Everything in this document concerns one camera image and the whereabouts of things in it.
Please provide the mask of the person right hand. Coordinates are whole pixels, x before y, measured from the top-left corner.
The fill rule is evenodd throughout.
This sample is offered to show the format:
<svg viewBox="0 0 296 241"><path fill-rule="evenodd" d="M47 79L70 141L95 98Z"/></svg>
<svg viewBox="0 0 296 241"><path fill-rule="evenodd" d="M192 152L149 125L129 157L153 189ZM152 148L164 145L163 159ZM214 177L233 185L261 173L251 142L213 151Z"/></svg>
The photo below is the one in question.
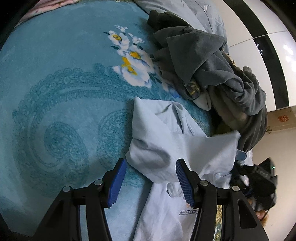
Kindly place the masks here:
<svg viewBox="0 0 296 241"><path fill-rule="evenodd" d="M256 211L255 214L257 215L257 218L261 222L262 226L265 227L269 217L268 211L262 209L262 210Z"/></svg>

